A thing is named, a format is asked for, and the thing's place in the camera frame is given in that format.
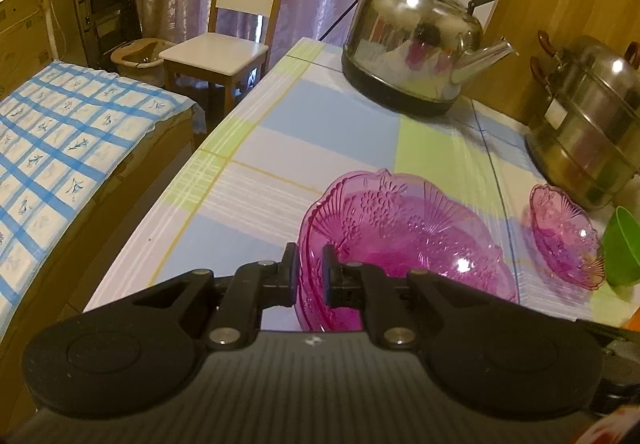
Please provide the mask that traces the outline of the cardboard box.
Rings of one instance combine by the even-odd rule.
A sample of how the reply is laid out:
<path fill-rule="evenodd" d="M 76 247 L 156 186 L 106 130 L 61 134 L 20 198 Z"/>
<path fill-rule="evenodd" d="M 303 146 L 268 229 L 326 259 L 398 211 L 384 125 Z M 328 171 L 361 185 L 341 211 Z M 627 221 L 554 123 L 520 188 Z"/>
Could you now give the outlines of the cardboard box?
<path fill-rule="evenodd" d="M 43 0 L 2 0 L 0 99 L 53 61 Z"/>

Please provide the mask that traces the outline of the wooden door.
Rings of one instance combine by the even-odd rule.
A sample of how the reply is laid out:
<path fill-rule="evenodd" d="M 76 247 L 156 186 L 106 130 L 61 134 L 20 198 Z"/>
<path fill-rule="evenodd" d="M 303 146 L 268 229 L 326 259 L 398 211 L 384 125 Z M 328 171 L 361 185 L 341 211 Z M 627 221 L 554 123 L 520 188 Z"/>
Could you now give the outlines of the wooden door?
<path fill-rule="evenodd" d="M 546 32 L 555 48 L 589 35 L 622 54 L 639 38 L 639 0 L 499 0 L 484 40 L 506 38 L 515 51 L 468 82 L 464 96 L 527 123 L 542 96 L 529 60 L 537 56 L 545 70 L 554 66 L 539 32 Z"/>

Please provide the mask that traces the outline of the green bowl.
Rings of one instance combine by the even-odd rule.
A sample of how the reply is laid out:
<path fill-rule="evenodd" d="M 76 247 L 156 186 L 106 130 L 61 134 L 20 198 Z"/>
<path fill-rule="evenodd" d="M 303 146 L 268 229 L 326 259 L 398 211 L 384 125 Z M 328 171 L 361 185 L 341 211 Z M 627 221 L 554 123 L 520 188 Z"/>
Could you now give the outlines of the green bowl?
<path fill-rule="evenodd" d="M 611 286 L 639 282 L 639 244 L 639 221 L 626 208 L 616 207 L 602 237 L 606 280 Z"/>

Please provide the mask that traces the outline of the purple glass plate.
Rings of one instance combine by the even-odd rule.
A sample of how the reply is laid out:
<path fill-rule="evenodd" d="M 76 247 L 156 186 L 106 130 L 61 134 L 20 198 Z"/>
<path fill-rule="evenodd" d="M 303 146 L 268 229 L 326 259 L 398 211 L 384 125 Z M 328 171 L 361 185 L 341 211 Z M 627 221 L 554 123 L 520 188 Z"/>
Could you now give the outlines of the purple glass plate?
<path fill-rule="evenodd" d="M 342 263 L 373 264 L 392 277 L 427 270 L 503 300 L 518 287 L 501 246 L 471 208 L 417 175 L 354 171 L 311 205 L 299 229 L 295 312 L 304 331 L 356 331 L 358 312 L 324 303 L 322 250 Z"/>
<path fill-rule="evenodd" d="M 536 184 L 528 205 L 534 242 L 549 270 L 564 282 L 597 290 L 605 281 L 604 258 L 587 214 L 549 184 Z"/>

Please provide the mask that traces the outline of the stainless steel kettle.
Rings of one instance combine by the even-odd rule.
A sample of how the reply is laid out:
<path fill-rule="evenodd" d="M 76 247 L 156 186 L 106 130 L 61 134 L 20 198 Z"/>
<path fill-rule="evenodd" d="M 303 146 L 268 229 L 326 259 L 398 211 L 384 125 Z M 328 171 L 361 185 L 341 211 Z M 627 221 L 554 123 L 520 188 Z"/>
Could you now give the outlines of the stainless steel kettle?
<path fill-rule="evenodd" d="M 510 56 L 502 38 L 482 47 L 476 8 L 496 0 L 358 0 L 342 72 L 365 97 L 414 117 L 448 112 L 462 86 Z"/>

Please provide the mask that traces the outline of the white wooden chair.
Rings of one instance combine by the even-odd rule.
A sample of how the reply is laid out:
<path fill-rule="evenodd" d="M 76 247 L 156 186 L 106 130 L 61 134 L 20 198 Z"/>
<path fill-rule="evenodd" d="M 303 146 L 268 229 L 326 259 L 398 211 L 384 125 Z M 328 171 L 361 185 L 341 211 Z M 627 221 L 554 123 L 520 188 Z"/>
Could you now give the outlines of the white wooden chair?
<path fill-rule="evenodd" d="M 282 0 L 210 0 L 207 32 L 160 53 L 165 88 L 176 92 L 177 78 L 191 77 L 224 89 L 224 112 L 235 107 L 236 90 L 252 71 L 265 75 Z M 232 11 L 266 20 L 267 29 L 256 40 L 219 33 L 218 13 Z"/>

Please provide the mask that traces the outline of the foot bath basin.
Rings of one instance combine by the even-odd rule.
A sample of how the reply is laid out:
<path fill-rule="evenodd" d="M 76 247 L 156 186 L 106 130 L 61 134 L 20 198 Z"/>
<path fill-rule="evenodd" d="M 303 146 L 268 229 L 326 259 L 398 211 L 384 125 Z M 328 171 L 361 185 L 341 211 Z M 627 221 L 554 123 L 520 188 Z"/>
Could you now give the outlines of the foot bath basin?
<path fill-rule="evenodd" d="M 164 60 L 160 53 L 175 44 L 158 38 L 140 38 L 116 48 L 111 53 L 119 76 L 163 88 Z"/>

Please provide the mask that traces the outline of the blue white checkered bedding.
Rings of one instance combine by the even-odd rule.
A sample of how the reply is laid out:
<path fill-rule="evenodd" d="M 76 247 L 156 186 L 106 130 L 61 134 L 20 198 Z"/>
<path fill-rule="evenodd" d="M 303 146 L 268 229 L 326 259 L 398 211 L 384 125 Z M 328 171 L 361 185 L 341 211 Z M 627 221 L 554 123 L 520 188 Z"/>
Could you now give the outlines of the blue white checkered bedding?
<path fill-rule="evenodd" d="M 53 61 L 1 103 L 1 326 L 72 222 L 116 167 L 162 123 L 198 103 L 145 82 Z"/>

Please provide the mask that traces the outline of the stainless steel steamer pot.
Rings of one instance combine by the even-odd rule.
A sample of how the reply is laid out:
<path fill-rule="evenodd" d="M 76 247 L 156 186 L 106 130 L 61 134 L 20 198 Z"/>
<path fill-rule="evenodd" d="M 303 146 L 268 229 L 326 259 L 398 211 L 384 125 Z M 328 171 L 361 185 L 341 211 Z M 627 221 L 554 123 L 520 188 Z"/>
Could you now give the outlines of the stainless steel steamer pot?
<path fill-rule="evenodd" d="M 538 41 L 556 67 L 546 74 L 529 60 L 544 105 L 529 120 L 526 147 L 547 181 L 600 209 L 639 173 L 639 44 L 618 54 L 582 35 L 558 49 L 544 30 Z"/>

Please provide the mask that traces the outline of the checkered tablecloth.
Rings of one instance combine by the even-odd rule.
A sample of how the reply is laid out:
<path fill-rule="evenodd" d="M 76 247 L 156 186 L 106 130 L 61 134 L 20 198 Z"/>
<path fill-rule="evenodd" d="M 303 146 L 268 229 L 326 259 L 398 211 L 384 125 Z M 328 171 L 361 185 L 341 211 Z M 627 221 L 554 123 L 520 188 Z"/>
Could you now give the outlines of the checkered tablecloth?
<path fill-rule="evenodd" d="M 467 98 L 414 120 L 352 89 L 339 48 L 297 44 L 205 139 L 128 239 L 90 308 L 198 268 L 218 276 L 277 260 L 308 208 L 341 175 L 411 173 L 473 209 L 513 272 L 524 305 L 622 326 L 637 288 L 596 291 L 552 276 L 524 221 L 541 174 L 522 123 Z"/>

